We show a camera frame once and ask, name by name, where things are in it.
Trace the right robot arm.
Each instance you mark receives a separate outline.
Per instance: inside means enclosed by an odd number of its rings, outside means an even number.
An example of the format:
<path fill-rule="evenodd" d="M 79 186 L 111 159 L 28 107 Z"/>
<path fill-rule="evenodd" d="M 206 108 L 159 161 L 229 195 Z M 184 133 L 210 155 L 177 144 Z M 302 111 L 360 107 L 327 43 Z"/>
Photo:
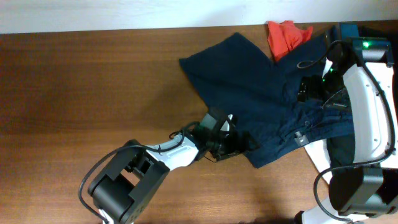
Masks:
<path fill-rule="evenodd" d="M 348 111 L 354 124 L 354 159 L 330 166 L 329 196 L 299 212 L 295 223 L 362 223 L 397 211 L 397 118 L 393 60 L 383 38 L 333 41 L 320 77 L 304 78 L 298 100 Z"/>

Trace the navy blue shorts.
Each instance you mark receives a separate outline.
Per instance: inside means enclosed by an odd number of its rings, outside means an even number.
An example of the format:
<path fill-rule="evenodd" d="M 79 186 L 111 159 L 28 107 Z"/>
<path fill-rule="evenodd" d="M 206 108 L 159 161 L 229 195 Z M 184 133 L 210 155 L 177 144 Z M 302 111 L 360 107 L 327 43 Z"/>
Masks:
<path fill-rule="evenodd" d="M 237 117 L 236 129 L 254 140 L 246 157 L 260 168 L 298 149 L 298 134 L 309 142 L 353 134 L 351 113 L 297 99 L 302 78 L 324 71 L 319 64 L 307 69 L 297 65 L 320 58 L 326 48 L 326 36 L 321 34 L 274 62 L 235 33 L 181 58 L 179 64 L 208 107 Z"/>

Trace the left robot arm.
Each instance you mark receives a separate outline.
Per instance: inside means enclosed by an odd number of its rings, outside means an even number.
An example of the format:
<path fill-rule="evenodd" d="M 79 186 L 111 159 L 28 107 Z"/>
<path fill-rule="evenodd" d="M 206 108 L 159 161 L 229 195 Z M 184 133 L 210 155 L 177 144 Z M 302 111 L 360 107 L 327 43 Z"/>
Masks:
<path fill-rule="evenodd" d="M 171 171 L 188 167 L 206 154 L 219 162 L 248 149 L 249 135 L 240 133 L 236 123 L 234 115 L 210 108 L 201 121 L 172 132 L 167 142 L 126 142 L 88 172 L 91 175 L 104 165 L 88 186 L 94 205 L 86 208 L 103 223 L 134 223 Z"/>

